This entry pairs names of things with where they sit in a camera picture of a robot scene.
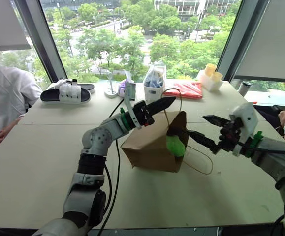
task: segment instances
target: string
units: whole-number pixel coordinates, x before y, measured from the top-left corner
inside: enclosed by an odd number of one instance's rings
[[[179,112],[178,112],[178,113],[180,113],[181,110],[182,110],[182,94],[181,94],[181,91],[180,91],[178,88],[168,88],[168,89],[164,90],[164,91],[162,92],[162,94],[161,94],[161,98],[162,98],[163,94],[164,94],[166,91],[169,91],[169,90],[172,90],[172,89],[175,89],[175,90],[177,90],[177,91],[180,93],[180,100],[181,100],[181,103],[180,103],[180,110],[179,110]],[[168,116],[167,116],[167,113],[166,113],[166,110],[165,110],[165,109],[164,109],[164,114],[165,114],[165,117],[166,117],[167,125],[170,126],[170,121],[168,120]]]
[[[200,172],[200,173],[202,173],[202,174],[204,174],[204,175],[209,175],[209,174],[211,174],[211,172],[212,172],[212,170],[213,170],[213,161],[211,160],[211,158],[210,158],[208,155],[204,154],[203,152],[201,152],[201,151],[199,151],[199,150],[197,150],[197,149],[195,149],[195,148],[193,148],[193,147],[191,147],[191,146],[188,146],[188,147],[191,148],[191,149],[193,149],[193,150],[195,150],[195,151],[198,151],[198,152],[200,152],[202,155],[206,156],[206,157],[210,160],[210,162],[211,162],[211,170],[210,170],[210,172],[205,173],[205,172],[202,172],[202,171],[200,171],[199,169],[195,168],[194,166],[188,164],[186,161],[183,160],[183,162],[184,162],[186,165],[188,165],[189,167],[191,167],[192,169],[194,169],[194,170],[196,170],[196,171],[198,171],[198,172]]]
[[[177,91],[179,92],[179,94],[180,94],[180,100],[181,100],[181,103],[180,103],[180,110],[179,110],[179,113],[180,113],[181,110],[182,110],[182,94],[181,94],[181,91],[180,91],[178,88],[168,88],[168,89],[164,90],[163,93],[161,94],[161,98],[162,98],[163,94],[164,94],[166,91],[169,91],[169,90],[172,90],[172,89],[177,90]],[[166,117],[167,125],[170,126],[170,122],[169,122],[169,120],[168,120],[168,116],[167,116],[167,113],[166,113],[166,110],[165,110],[165,109],[164,109],[164,114],[165,114],[165,117]],[[212,170],[213,170],[213,161],[211,160],[211,158],[210,158],[208,155],[204,154],[203,152],[201,152],[201,151],[199,151],[199,150],[197,150],[197,149],[195,149],[195,148],[193,148],[193,147],[191,147],[191,146],[189,146],[189,145],[187,145],[187,146],[188,146],[189,148],[191,148],[191,149],[193,149],[193,150],[195,150],[195,151],[201,153],[202,155],[206,156],[206,157],[210,160],[210,162],[211,162],[211,170],[210,170],[210,172],[205,173],[205,172],[202,172],[202,171],[198,170],[198,169],[195,168],[194,166],[188,164],[186,161],[183,160],[183,162],[184,162],[186,165],[188,165],[189,167],[191,167],[192,169],[194,169],[194,170],[196,170],[196,171],[198,171],[198,172],[200,172],[200,173],[202,173],[202,174],[204,174],[204,175],[209,175],[209,174],[211,174],[211,172],[212,172]]]

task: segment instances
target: yellow cup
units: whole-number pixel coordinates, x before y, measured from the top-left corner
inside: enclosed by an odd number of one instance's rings
[[[212,73],[215,72],[216,68],[217,68],[217,65],[208,63],[205,68],[205,74],[210,77]]]
[[[217,81],[220,81],[222,79],[222,77],[223,77],[223,74],[221,74],[220,72],[215,71],[215,72],[212,73],[210,78],[213,81],[217,82]]]

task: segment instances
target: building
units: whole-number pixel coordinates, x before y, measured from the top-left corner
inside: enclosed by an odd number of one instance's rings
[[[179,17],[187,18],[198,16],[212,5],[218,8],[219,14],[225,14],[227,8],[237,1],[240,0],[154,0],[154,6],[155,9],[159,9],[161,4],[173,6]]]

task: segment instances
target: white box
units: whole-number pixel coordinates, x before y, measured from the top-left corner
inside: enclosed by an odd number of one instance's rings
[[[208,91],[218,91],[221,87],[223,81],[213,81],[210,79],[209,76],[205,74],[205,70],[200,70],[196,79],[201,83],[202,86],[204,86]]]

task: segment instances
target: white sweater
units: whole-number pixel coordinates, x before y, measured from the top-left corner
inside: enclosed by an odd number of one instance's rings
[[[33,75],[18,68],[0,66],[0,130],[25,113],[41,94]]]

